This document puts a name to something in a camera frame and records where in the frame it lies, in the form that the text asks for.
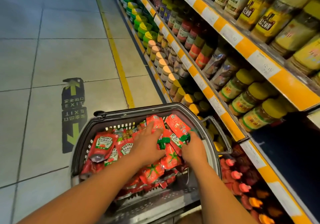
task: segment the basket handle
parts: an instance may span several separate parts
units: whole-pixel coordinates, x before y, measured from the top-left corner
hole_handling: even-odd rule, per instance
[[[226,137],[226,134],[223,132],[221,126],[218,124],[218,122],[214,119],[214,117],[212,116],[208,116],[206,117],[205,119],[201,120],[201,123],[205,122],[209,120],[210,123],[212,123],[214,125],[214,127],[216,127],[216,129],[218,130],[219,134],[221,135],[222,137],[222,141],[224,142],[227,150],[225,152],[219,152],[218,151],[218,154],[219,155],[227,155],[227,154],[231,154],[232,153],[232,148],[231,148],[231,145]]]

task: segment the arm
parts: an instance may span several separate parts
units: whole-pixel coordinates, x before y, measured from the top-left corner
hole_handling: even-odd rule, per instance
[[[189,145],[182,145],[182,157],[194,170],[200,189],[202,218],[205,224],[257,224],[207,163],[201,139],[190,132]]]
[[[165,150],[157,150],[157,140],[162,130],[152,134],[152,127],[153,123],[138,135],[129,154],[59,195],[18,224],[96,223],[120,189],[140,168],[165,155]]]

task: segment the arrow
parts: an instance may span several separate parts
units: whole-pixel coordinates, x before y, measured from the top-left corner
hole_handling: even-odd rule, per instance
[[[69,86],[66,87],[66,89],[70,88],[71,96],[76,95],[76,87],[80,87],[80,84],[74,80],[69,81]]]
[[[72,131],[73,131],[73,137],[67,134],[66,140],[72,145],[75,145],[77,143],[77,139],[79,136],[79,123],[72,124]]]

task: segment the store shelf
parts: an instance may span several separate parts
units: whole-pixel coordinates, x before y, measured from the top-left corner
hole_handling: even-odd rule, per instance
[[[156,13],[155,7],[149,0],[141,0],[146,9],[154,16],[154,22],[158,25],[160,31],[170,43],[171,48],[177,53],[182,63],[188,69],[190,75],[193,77],[199,88],[202,90],[203,94],[209,100],[211,106],[217,112],[226,128],[231,133],[232,137],[236,140],[242,140],[248,136],[248,134],[242,129],[236,117],[233,117],[229,108],[226,104],[218,98],[218,93],[212,88],[208,79],[203,75],[199,67],[196,65],[194,60],[189,56],[188,52],[182,46],[182,44],[177,40],[176,36],[172,33],[168,25],[163,21],[163,19]]]
[[[285,68],[282,57],[272,53],[266,44],[250,39],[248,31],[236,27],[235,20],[225,15],[221,8],[215,7],[212,0],[185,1],[299,111],[320,104],[320,91],[312,80],[299,71]]]
[[[155,80],[156,80],[156,82],[157,82],[157,84],[158,84],[158,86],[159,86],[159,88],[160,88],[160,90],[161,90],[166,102],[167,103],[171,103],[172,102],[171,97],[169,96],[169,93],[168,93],[166,87],[164,86],[160,76],[156,72],[154,64],[152,63],[152,61],[150,60],[149,56],[147,55],[146,50],[143,47],[143,44],[142,44],[141,40],[138,38],[137,32],[134,30],[134,27],[132,26],[131,21],[129,20],[124,8],[122,7],[122,3],[119,0],[117,0],[117,3],[118,3],[118,6],[119,6],[119,8],[120,8],[125,20],[126,20],[127,25],[130,28],[130,31],[131,31],[136,43],[138,44],[138,46],[139,46],[144,58],[146,59],[146,62],[147,62],[148,66],[149,66],[149,68],[150,68],[150,70],[152,72],[152,75],[154,76],[154,78],[155,78]]]
[[[314,141],[319,133],[309,130],[303,122],[286,121],[251,135],[252,140],[240,145],[293,222],[319,223],[318,160],[302,153],[303,145]],[[319,149],[306,147],[313,152]]]

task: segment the yellow floor line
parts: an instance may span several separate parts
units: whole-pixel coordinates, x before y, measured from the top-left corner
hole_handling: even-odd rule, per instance
[[[125,99],[127,101],[128,108],[134,108],[134,99],[132,97],[132,94],[131,94],[131,91],[130,91],[130,88],[129,88],[129,84],[128,84],[128,81],[126,79],[126,75],[125,75],[125,72],[123,70],[122,63],[121,63],[121,60],[120,60],[120,57],[119,57],[119,54],[118,54],[118,51],[117,51],[117,48],[116,48],[116,44],[115,44],[115,42],[113,40],[108,21],[107,21],[105,15],[104,15],[104,13],[102,12],[101,0],[97,0],[97,4],[98,4],[98,8],[99,8],[99,11],[100,11],[100,14],[101,14],[101,18],[102,18],[104,29],[106,30],[106,36],[107,36],[107,38],[109,40],[109,44],[110,44],[111,52],[112,52],[112,55],[113,55],[113,58],[114,58],[115,66],[116,66],[116,68],[118,70],[120,82],[121,82],[121,85],[122,85],[122,89],[123,89],[123,92],[124,92]]]

